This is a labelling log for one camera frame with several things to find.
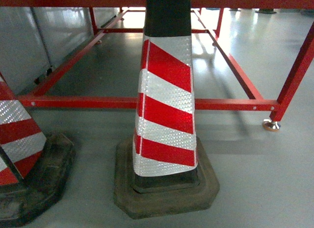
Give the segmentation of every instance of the cone base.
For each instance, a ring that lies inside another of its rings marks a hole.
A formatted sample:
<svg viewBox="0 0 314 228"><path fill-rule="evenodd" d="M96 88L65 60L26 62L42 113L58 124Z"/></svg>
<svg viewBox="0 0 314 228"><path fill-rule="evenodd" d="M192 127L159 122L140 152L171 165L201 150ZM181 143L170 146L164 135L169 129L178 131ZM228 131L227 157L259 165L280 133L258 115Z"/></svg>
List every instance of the cone base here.
<svg viewBox="0 0 314 228"><path fill-rule="evenodd" d="M198 186L140 194L131 186L132 138L120 143L116 150L114 203L133 219L208 209L219 191L219 182L199 138L197 149Z"/></svg>
<svg viewBox="0 0 314 228"><path fill-rule="evenodd" d="M62 197L75 156L72 148L63 135L48 137L24 183L0 187L0 228L24 226Z"/></svg>

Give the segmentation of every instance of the black rubber base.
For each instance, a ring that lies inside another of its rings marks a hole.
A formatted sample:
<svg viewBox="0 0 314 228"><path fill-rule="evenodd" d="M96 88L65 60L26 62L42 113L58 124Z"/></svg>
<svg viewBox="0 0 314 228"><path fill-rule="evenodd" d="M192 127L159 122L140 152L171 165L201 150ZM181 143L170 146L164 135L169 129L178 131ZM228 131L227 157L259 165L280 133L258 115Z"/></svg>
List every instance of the black rubber base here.
<svg viewBox="0 0 314 228"><path fill-rule="evenodd" d="M43 153L24 183L0 187L0 227L20 227L61 197L73 163L72 142L63 135L47 138Z"/></svg>
<svg viewBox="0 0 314 228"><path fill-rule="evenodd" d="M197 168L194 170L160 177L140 177L133 172L131 186L139 193L164 192L198 186Z"/></svg>
<svg viewBox="0 0 314 228"><path fill-rule="evenodd" d="M219 191L219 183L197 138L199 185L192 188L140 194L133 190L132 138L116 151L114 203L133 219L208 209Z"/></svg>
<svg viewBox="0 0 314 228"><path fill-rule="evenodd" d="M261 14L276 14L277 12L274 11L274 9L259 9L258 11L255 11L256 13Z"/></svg>

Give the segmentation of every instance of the white reflective stripe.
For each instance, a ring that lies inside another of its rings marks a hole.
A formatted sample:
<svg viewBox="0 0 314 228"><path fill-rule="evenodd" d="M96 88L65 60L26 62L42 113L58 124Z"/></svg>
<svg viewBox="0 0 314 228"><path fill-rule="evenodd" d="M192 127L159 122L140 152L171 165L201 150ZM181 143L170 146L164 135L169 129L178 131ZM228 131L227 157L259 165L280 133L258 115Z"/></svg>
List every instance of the white reflective stripe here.
<svg viewBox="0 0 314 228"><path fill-rule="evenodd" d="M141 71L140 79L142 81L139 92L176 109L190 114L194 112L193 93L167 82L146 69Z"/></svg>
<svg viewBox="0 0 314 228"><path fill-rule="evenodd" d="M141 177L158 177L176 173L183 173L191 171L197 167L197 165L192 167L176 163L165 163L149 158L144 158L138 155L136 152L134 152L134 150L135 145L133 142L133 167L135 173Z"/></svg>
<svg viewBox="0 0 314 228"><path fill-rule="evenodd" d="M0 125L30 118L19 101L0 101Z"/></svg>
<svg viewBox="0 0 314 228"><path fill-rule="evenodd" d="M3 161L3 159L0 157L0 172L7 168L7 165Z"/></svg>
<svg viewBox="0 0 314 228"><path fill-rule="evenodd" d="M40 132L4 145L1 145L13 163L43 150L45 135Z"/></svg>
<svg viewBox="0 0 314 228"><path fill-rule="evenodd" d="M138 115L135 119L135 129L137 134L146 140L185 150L196 150L196 134L189 134L155 124Z"/></svg>
<svg viewBox="0 0 314 228"><path fill-rule="evenodd" d="M177 58L184 64L192 67L192 38L182 37L148 37L144 35L143 41L149 39L152 43Z"/></svg>

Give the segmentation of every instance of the black cone top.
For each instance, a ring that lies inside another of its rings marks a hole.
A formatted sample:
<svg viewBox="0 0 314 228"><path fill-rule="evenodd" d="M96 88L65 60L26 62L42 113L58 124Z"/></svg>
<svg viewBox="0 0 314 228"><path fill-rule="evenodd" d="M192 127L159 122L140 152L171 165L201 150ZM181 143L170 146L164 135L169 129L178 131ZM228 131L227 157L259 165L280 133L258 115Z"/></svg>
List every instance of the black cone top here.
<svg viewBox="0 0 314 228"><path fill-rule="evenodd" d="M144 34L149 37L190 36L190 0L147 0Z"/></svg>

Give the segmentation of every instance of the red stripe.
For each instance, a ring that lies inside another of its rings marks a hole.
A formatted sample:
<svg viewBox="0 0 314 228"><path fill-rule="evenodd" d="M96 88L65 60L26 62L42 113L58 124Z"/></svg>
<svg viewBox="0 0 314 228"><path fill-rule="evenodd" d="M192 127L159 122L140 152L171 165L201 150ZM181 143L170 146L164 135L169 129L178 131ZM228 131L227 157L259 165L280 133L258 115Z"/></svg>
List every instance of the red stripe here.
<svg viewBox="0 0 314 228"><path fill-rule="evenodd" d="M141 68L142 69L146 69L148 44L149 44L149 40L148 39L143 42L142 61L141 61Z"/></svg>
<svg viewBox="0 0 314 228"><path fill-rule="evenodd" d="M134 129L134 143L135 143L135 150L136 153L140 153L140 145L141 145L141 137L137 135L136 129Z"/></svg>
<svg viewBox="0 0 314 228"><path fill-rule="evenodd" d="M9 168L0 172L0 186L18 183L18 180L13 175Z"/></svg>
<svg viewBox="0 0 314 228"><path fill-rule="evenodd" d="M150 43L148 71L173 85L191 92L190 67L153 43Z"/></svg>
<svg viewBox="0 0 314 228"><path fill-rule="evenodd" d="M37 162L37 159L39 158L41 153L42 151L37 152L27 158L24 158L14 163L15 167L19 170L22 177L25 177L33 168L34 164Z"/></svg>
<svg viewBox="0 0 314 228"><path fill-rule="evenodd" d="M164 145L144 138L142 138L141 155L145 158L150 158L161 162L195 166L194 151Z"/></svg>
<svg viewBox="0 0 314 228"><path fill-rule="evenodd" d="M0 144L4 145L12 141L22 139L41 132L33 119L22 120L0 125Z"/></svg>
<svg viewBox="0 0 314 228"><path fill-rule="evenodd" d="M145 96L144 107L144 119L178 131L194 133L192 114L163 104L148 96Z"/></svg>
<svg viewBox="0 0 314 228"><path fill-rule="evenodd" d="M5 82L0 82L0 101L16 100L14 93Z"/></svg>
<svg viewBox="0 0 314 228"><path fill-rule="evenodd" d="M144 94L138 93L136 110L139 117L143 116L143 100L144 100Z"/></svg>

